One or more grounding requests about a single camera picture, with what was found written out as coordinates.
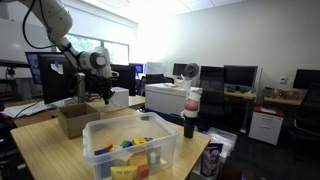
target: whiteboard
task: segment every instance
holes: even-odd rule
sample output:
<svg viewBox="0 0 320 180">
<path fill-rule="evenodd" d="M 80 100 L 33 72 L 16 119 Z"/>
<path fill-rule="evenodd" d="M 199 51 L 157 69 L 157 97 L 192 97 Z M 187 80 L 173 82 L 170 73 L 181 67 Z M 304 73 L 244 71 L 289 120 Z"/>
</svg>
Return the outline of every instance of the whiteboard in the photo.
<svg viewBox="0 0 320 180">
<path fill-rule="evenodd" d="M 21 22 L 0 19 L 0 27 L 0 59 L 27 62 L 26 51 L 51 52 L 51 48 L 39 50 L 30 47 L 23 38 Z M 44 27 L 27 24 L 26 33 L 29 41 L 35 46 L 50 45 Z M 0 78 L 5 77 L 5 71 L 6 67 L 0 67 Z M 15 72 L 15 77 L 31 77 L 27 68 L 18 68 Z"/>
</svg>

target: white cabinet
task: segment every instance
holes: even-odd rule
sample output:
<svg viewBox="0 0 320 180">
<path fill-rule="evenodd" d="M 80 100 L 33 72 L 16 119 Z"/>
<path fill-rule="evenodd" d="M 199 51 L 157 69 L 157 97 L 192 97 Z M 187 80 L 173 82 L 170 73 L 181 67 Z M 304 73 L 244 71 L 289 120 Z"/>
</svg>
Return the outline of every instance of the white cabinet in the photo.
<svg viewBox="0 0 320 180">
<path fill-rule="evenodd" d="M 282 121 L 282 112 L 255 106 L 249 137 L 277 145 Z"/>
<path fill-rule="evenodd" d="M 161 84 L 146 84 L 145 108 L 165 114 L 180 116 L 184 110 L 184 101 L 188 91 L 182 87 L 170 87 Z M 191 87 L 191 91 L 202 93 L 201 88 Z"/>
</svg>

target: black cup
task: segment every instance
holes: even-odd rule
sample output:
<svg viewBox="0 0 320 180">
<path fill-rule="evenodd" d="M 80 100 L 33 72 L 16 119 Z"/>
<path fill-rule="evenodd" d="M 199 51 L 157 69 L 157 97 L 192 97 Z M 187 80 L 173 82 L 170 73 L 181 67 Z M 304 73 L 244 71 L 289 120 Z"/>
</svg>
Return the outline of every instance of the black cup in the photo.
<svg viewBox="0 0 320 180">
<path fill-rule="evenodd" d="M 184 137 L 186 138 L 192 138 L 193 137 L 193 132 L 194 128 L 196 126 L 196 120 L 197 118 L 190 118 L 184 116 Z"/>
</svg>

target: window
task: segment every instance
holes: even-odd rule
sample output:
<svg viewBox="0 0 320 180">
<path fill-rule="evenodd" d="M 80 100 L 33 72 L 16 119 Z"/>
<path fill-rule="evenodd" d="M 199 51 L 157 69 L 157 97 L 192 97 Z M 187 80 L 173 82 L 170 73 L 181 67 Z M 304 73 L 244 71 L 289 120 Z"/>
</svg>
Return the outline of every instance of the window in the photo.
<svg viewBox="0 0 320 180">
<path fill-rule="evenodd" d="M 92 51 L 95 47 L 101 46 L 101 42 L 95 39 L 89 39 L 82 36 L 66 35 L 66 38 L 72 43 L 77 51 Z"/>
<path fill-rule="evenodd" d="M 75 34 L 67 34 L 66 38 L 72 43 L 73 48 L 79 52 L 92 51 L 95 47 L 102 46 L 108 49 L 111 64 L 127 65 L 129 63 L 128 44 L 79 36 Z"/>
<path fill-rule="evenodd" d="M 129 45 L 114 42 L 104 42 L 103 46 L 109 51 L 111 64 L 128 65 Z"/>
</svg>

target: sticker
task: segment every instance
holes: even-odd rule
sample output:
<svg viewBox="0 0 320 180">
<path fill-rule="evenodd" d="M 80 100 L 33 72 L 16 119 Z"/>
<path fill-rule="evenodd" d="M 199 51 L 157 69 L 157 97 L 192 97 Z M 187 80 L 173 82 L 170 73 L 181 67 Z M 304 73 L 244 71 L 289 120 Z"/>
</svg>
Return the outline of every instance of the sticker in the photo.
<svg viewBox="0 0 320 180">
<path fill-rule="evenodd" d="M 51 64 L 51 69 L 56 71 L 58 74 L 63 74 L 63 64 Z"/>
</svg>

